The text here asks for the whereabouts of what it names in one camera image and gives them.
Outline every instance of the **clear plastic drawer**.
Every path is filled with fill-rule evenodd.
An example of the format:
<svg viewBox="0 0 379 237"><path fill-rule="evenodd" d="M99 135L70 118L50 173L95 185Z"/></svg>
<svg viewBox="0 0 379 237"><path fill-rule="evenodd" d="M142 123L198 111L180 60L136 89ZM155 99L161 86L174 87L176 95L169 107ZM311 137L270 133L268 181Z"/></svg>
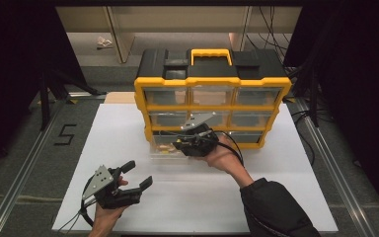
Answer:
<svg viewBox="0 0 379 237"><path fill-rule="evenodd" d="M261 131L229 131L236 143L258 143L263 133Z"/></svg>
<svg viewBox="0 0 379 237"><path fill-rule="evenodd" d="M143 91L147 105L176 106L188 103L187 87L145 87Z"/></svg>
<svg viewBox="0 0 379 237"><path fill-rule="evenodd" d="M234 90L228 86L195 86L190 89L192 104L199 106L230 105Z"/></svg>
<svg viewBox="0 0 379 237"><path fill-rule="evenodd" d="M160 157L185 157L183 152L177 150L172 142L177 141L177 135L181 131L153 131L150 153Z"/></svg>
<svg viewBox="0 0 379 237"><path fill-rule="evenodd" d="M236 95L236 105L272 106L281 88L277 87L240 87Z"/></svg>
<svg viewBox="0 0 379 237"><path fill-rule="evenodd" d="M149 112L152 125L158 126L182 126L186 123L187 112Z"/></svg>
<svg viewBox="0 0 379 237"><path fill-rule="evenodd" d="M233 126L266 126L272 112L233 112L231 124Z"/></svg>

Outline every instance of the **cable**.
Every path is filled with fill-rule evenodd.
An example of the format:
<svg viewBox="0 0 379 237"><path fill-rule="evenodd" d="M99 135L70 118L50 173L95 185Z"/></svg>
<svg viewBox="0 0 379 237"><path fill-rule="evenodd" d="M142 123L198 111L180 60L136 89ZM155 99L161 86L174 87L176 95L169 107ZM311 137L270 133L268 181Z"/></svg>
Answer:
<svg viewBox="0 0 379 237"><path fill-rule="evenodd" d="M239 151L240 158L241 158L241 160L242 160L241 163L242 163L242 165L244 165L244 159L243 159L242 151L241 151L241 149L239 148L238 143L236 143L235 139L233 139L233 137L232 137L229 133L227 133L227 132L225 132L225 131L218 130L218 132L221 132L221 133L225 134L228 138L230 138L230 139L233 141L233 143L236 145L236 148L237 148L238 151Z"/></svg>
<svg viewBox="0 0 379 237"><path fill-rule="evenodd" d="M205 141L208 141L208 142L211 142L211 143L214 143L214 144L216 144L216 145L219 145L219 146L222 146L222 147L224 147L224 148L227 148L227 149L229 149L237 158L238 158L238 160L239 160L239 162L242 164L242 166L245 166L244 165L244 162L243 162L243 159L242 159L242 157L239 155L239 153L235 150L235 149L233 149L231 146L228 146L228 145L226 145L226 144L224 144L224 143L221 143L220 141L216 141L216 140L212 140L212 139L208 139L208 138L204 138L204 137L200 137L199 139L201 139L201 140L205 140Z"/></svg>
<svg viewBox="0 0 379 237"><path fill-rule="evenodd" d="M73 225L76 223L76 221L78 220L79 218L79 212L76 213L69 221L66 222L66 224L64 224L62 227L60 227L60 229L57 230L57 235L60 233L61 229L63 229L64 226L66 226L67 224L69 224L70 222L72 222L72 220L76 218L75 222L73 222L72 226L70 226L69 230L67 231L66 234L69 233L69 231L72 229Z"/></svg>

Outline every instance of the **black cable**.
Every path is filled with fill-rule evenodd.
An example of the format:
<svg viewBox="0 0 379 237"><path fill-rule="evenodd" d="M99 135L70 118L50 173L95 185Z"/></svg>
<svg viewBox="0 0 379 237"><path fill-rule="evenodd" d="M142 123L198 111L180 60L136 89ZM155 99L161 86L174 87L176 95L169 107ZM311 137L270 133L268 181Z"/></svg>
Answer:
<svg viewBox="0 0 379 237"><path fill-rule="evenodd" d="M69 234L69 232L72 230L73 226L76 224L76 221L78 221L79 219L79 213L76 214L76 219L75 219L75 222L73 222L73 224L70 226L70 228L67 230L66 234Z"/></svg>
<svg viewBox="0 0 379 237"><path fill-rule="evenodd" d="M290 40L285 36L285 33L282 34L285 37L285 40L287 40L288 44L290 44Z"/></svg>
<svg viewBox="0 0 379 237"><path fill-rule="evenodd" d="M233 139L233 137L232 137L229 133L227 133L227 132L225 132L225 131L218 130L217 132L221 132L221 133L225 134L228 138L230 138L230 139L233 141L233 143L236 145L236 148L237 148L238 151L239 151L239 155L240 155L240 158L241 158L241 160L242 160L241 163L242 163L242 165L244 165L245 161L244 161L244 159L243 159L242 151L241 151L241 149L239 148L239 145L238 145L238 143L235 141L235 139Z"/></svg>
<svg viewBox="0 0 379 237"><path fill-rule="evenodd" d="M275 12L274 7L270 7L269 8L269 10L270 10L270 25L268 24L268 21L265 18L265 15L264 15L264 12L263 12L261 6L259 8L260 8L261 15L263 16L263 19L265 21L266 27L268 29L268 37L266 38L266 41L269 38L269 35L271 35L272 39L273 39L273 42L275 44L275 51L278 52L277 48L279 48L279 52L285 58L285 54L282 52L281 46L279 46L278 41L275 39L275 36L273 34L273 29L271 28L272 25L273 25L273 15L274 15L274 12ZM278 60L280 61L281 65L284 65L279 57L278 57Z"/></svg>
<svg viewBox="0 0 379 237"><path fill-rule="evenodd" d="M64 224L62 227L60 227L60 229L57 230L57 235L60 233L61 229L63 229L64 226L66 226L67 224L69 224L70 222L72 222L72 220L74 218L76 218L76 217L79 217L79 213L76 213L69 221L66 222L66 224Z"/></svg>
<svg viewBox="0 0 379 237"><path fill-rule="evenodd" d="M252 41L251 41L251 38L249 38L248 34L246 34L246 38L248 38L248 41L251 43L251 45L256 48L256 49L259 49Z"/></svg>
<svg viewBox="0 0 379 237"><path fill-rule="evenodd" d="M231 146L228 146L228 145L226 145L226 144L224 144L224 143L221 143L220 141L216 141L216 140L212 140L212 139L208 139L208 138L204 138L204 137L200 137L199 139L201 139L201 140L205 140L205 141L208 141L208 142L211 142L211 143L214 143L214 144L216 144L216 145L219 145L219 146L222 146L222 147L224 147L224 148L227 148L227 149L229 149L237 158L238 158L238 160L239 160L239 162L242 164L242 166L245 166L245 164L244 164L244 162L243 162L243 159L242 159L242 157L239 155L239 153L235 150L235 149L233 149Z"/></svg>

